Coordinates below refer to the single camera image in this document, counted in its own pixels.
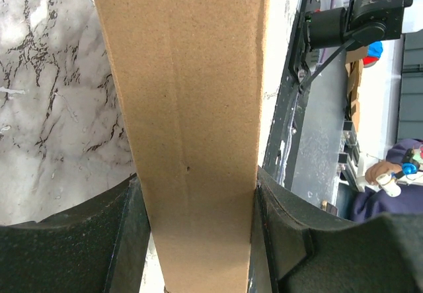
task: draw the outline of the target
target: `cardboard box flap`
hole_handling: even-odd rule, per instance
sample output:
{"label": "cardboard box flap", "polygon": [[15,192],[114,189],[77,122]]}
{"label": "cardboard box flap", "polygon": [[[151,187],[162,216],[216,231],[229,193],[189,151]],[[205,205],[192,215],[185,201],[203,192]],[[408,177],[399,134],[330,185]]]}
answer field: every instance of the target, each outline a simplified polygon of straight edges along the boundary
{"label": "cardboard box flap", "polygon": [[362,60],[363,58],[367,57],[368,52],[369,52],[369,46],[360,47],[357,50],[346,52],[345,63],[353,63],[358,60]]}
{"label": "cardboard box flap", "polygon": [[95,0],[167,290],[245,293],[267,0]]}
{"label": "cardboard box flap", "polygon": [[348,77],[351,75],[352,65],[353,65],[352,63],[346,63],[345,64],[346,75]]}
{"label": "cardboard box flap", "polygon": [[360,83],[362,82],[363,69],[363,60],[358,60],[351,64],[351,69],[347,82],[347,94],[351,93],[352,91],[358,91]]}

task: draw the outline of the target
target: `wall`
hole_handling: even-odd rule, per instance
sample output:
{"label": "wall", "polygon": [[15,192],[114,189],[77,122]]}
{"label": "wall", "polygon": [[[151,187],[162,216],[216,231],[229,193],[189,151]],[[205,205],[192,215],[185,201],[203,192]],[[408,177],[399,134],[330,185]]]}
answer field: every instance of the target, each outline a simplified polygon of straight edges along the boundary
{"label": "wall", "polygon": [[423,133],[423,30],[407,34],[404,43],[398,140]]}
{"label": "wall", "polygon": [[363,71],[360,88],[360,148],[383,158],[395,143],[401,83],[402,40],[384,41],[381,59]]}

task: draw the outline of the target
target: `white marble countertop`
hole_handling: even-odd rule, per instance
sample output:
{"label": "white marble countertop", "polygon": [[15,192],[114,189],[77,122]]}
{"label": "white marble countertop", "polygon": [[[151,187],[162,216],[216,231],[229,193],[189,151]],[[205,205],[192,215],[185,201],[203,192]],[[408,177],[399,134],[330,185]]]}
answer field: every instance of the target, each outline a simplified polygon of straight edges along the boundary
{"label": "white marble countertop", "polygon": [[[93,0],[2,0],[0,224],[39,221],[132,173]],[[298,0],[271,0],[259,163]],[[154,246],[141,292],[163,292]]]}

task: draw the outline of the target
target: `cardboard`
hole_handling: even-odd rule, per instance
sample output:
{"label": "cardboard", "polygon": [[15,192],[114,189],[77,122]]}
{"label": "cardboard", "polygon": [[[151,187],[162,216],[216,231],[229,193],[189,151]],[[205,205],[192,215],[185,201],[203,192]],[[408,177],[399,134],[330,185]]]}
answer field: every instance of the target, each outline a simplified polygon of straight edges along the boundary
{"label": "cardboard", "polygon": [[360,129],[360,102],[358,100],[351,103],[351,119],[356,132]]}
{"label": "cardboard", "polygon": [[352,71],[352,66],[354,63],[346,63],[345,64],[345,70],[346,70],[346,75],[349,77],[351,75],[351,71]]}
{"label": "cardboard", "polygon": [[95,0],[172,293],[245,293],[268,0]]}
{"label": "cardboard", "polygon": [[358,60],[362,60],[363,58],[367,57],[368,52],[369,52],[369,46],[360,47],[357,50],[346,52],[345,63],[353,63]]}
{"label": "cardboard", "polygon": [[363,60],[358,60],[353,64],[350,64],[350,73],[347,82],[347,94],[351,93],[353,98],[352,101],[358,99],[358,89],[362,82],[362,74],[364,69]]}

